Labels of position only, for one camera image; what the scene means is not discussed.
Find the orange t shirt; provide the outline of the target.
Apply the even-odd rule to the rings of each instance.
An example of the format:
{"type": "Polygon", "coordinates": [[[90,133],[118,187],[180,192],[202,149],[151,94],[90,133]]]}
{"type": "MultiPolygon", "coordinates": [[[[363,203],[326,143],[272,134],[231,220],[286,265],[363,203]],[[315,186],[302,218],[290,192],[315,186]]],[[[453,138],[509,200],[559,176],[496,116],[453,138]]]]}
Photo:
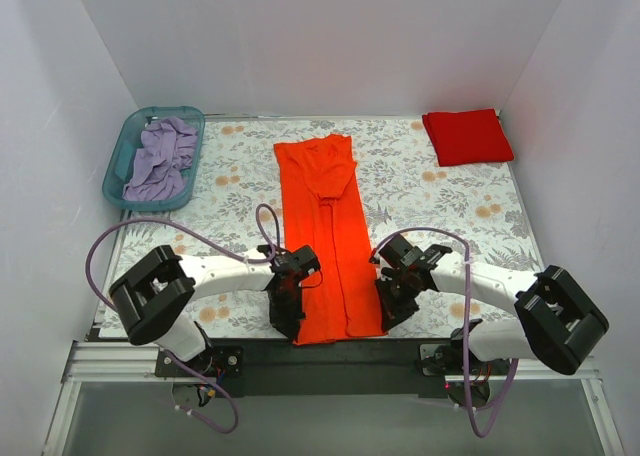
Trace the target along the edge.
{"type": "Polygon", "coordinates": [[[277,143],[284,242],[310,246],[322,277],[302,291],[305,318],[297,345],[380,337],[382,312],[376,270],[349,136],[330,134],[277,143]]]}

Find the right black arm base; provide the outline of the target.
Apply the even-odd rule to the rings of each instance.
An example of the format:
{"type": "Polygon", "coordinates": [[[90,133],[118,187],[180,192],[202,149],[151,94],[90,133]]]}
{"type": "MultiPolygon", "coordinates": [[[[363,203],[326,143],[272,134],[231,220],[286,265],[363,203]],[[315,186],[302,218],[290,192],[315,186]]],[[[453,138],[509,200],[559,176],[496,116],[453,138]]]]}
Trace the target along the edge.
{"type": "MultiPolygon", "coordinates": [[[[469,357],[471,379],[485,376],[504,376],[510,363],[507,360],[481,362],[475,356],[469,357]]],[[[419,346],[419,359],[416,366],[426,376],[463,375],[462,350],[448,344],[422,344],[419,346]]]]}

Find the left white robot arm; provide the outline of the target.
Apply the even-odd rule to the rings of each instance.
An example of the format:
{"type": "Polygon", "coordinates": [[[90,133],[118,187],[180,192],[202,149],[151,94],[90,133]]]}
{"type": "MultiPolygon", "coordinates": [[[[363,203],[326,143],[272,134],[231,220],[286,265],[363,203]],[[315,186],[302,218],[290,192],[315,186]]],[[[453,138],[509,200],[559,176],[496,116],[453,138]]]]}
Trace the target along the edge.
{"type": "Polygon", "coordinates": [[[278,248],[273,258],[262,245],[236,260],[229,256],[179,256],[167,245],[154,248],[112,284],[109,296],[134,346],[154,343],[172,353],[193,376],[214,364],[204,329],[185,308],[199,298],[235,291],[264,292],[271,326],[289,341],[305,319],[303,282],[321,271],[309,246],[278,248]]]}

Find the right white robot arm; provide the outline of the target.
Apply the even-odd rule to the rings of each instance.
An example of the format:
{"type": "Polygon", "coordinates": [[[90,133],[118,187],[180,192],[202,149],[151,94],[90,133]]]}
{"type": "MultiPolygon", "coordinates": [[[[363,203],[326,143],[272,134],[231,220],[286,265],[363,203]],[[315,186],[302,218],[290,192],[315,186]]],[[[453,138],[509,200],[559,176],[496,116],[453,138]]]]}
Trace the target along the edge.
{"type": "Polygon", "coordinates": [[[373,250],[370,261],[379,269],[375,286],[384,331],[411,318],[427,291],[462,295],[508,313],[499,321],[466,319],[426,357],[433,374],[471,374],[494,361],[528,359],[573,375],[609,330],[604,313],[559,266],[531,272],[474,263],[444,245],[421,249],[401,234],[373,250]]]}

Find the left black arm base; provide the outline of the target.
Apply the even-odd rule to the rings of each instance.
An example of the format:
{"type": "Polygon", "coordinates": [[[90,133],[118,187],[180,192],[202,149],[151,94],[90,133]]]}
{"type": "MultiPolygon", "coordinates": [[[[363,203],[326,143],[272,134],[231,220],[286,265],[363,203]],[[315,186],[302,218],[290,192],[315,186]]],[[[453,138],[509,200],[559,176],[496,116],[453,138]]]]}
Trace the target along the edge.
{"type": "MultiPolygon", "coordinates": [[[[186,366],[206,377],[236,378],[243,372],[244,349],[236,345],[215,345],[204,356],[198,356],[186,366]]],[[[186,378],[188,371],[174,363],[163,351],[156,360],[154,375],[157,377],[186,378]]]]}

